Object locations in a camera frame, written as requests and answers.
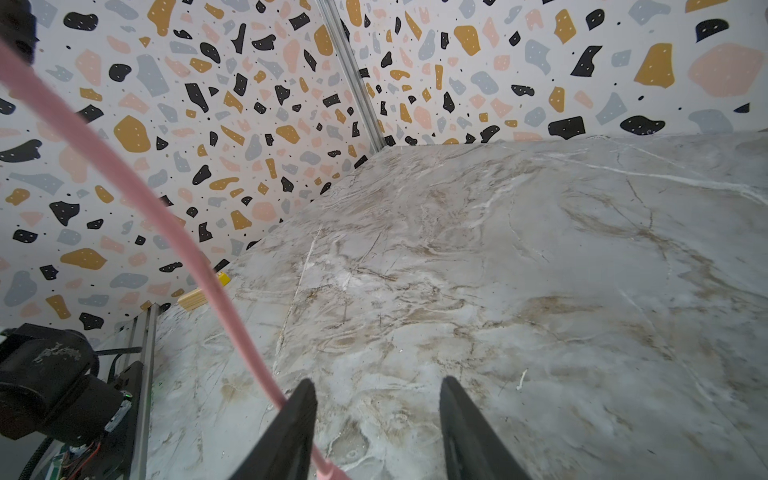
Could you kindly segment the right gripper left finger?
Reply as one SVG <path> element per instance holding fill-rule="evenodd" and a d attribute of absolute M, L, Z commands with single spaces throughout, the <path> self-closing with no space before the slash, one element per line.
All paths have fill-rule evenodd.
<path fill-rule="evenodd" d="M 230 480 L 305 480 L 317 414 L 314 384 L 303 379 Z"/>

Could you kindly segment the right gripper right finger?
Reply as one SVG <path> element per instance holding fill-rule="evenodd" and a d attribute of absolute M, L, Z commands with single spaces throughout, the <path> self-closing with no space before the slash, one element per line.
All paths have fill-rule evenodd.
<path fill-rule="evenodd" d="M 439 413 L 449 480 L 531 479 L 452 376 L 442 380 Z"/>

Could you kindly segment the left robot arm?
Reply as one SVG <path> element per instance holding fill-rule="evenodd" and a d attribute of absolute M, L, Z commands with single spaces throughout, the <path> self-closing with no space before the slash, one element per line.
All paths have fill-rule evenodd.
<path fill-rule="evenodd" d="M 84 335 L 26 323 L 1 343 L 1 435 L 39 432 L 70 446 L 102 435 L 125 394 L 98 378 Z"/>

